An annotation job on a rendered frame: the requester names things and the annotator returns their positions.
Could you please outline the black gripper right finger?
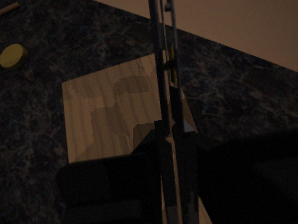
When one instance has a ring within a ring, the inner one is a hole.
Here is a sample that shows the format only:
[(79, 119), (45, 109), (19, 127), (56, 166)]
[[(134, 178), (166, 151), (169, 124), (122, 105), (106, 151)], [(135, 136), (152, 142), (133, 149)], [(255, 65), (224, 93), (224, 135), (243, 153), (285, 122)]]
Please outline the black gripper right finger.
[(298, 154), (298, 128), (227, 142), (196, 133), (198, 196), (212, 224), (240, 224), (247, 165)]

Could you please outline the yellow round disc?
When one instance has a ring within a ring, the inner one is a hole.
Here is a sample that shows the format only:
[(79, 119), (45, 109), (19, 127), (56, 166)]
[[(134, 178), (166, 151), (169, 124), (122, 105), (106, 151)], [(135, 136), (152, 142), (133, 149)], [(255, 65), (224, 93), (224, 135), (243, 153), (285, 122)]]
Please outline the yellow round disc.
[(0, 55), (0, 65), (9, 70), (15, 70), (26, 61), (28, 51), (20, 44), (9, 45)]

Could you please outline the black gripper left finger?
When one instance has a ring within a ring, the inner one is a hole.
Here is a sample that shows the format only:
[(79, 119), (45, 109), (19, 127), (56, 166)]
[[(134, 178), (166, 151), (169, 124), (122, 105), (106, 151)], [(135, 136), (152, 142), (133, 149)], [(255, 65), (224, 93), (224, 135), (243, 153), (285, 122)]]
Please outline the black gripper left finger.
[(75, 161), (62, 166), (57, 171), (56, 184), (68, 209), (74, 202), (138, 194), (146, 222), (163, 224), (155, 129), (128, 155)]

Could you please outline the brown wooden board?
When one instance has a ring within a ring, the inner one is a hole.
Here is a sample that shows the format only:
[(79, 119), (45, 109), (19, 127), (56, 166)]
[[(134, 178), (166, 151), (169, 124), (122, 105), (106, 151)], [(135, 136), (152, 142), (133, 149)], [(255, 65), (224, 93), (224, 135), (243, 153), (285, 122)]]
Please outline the brown wooden board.
[[(182, 224), (167, 70), (165, 82)], [(154, 53), (62, 82), (62, 93), (69, 163), (128, 155), (162, 119)]]

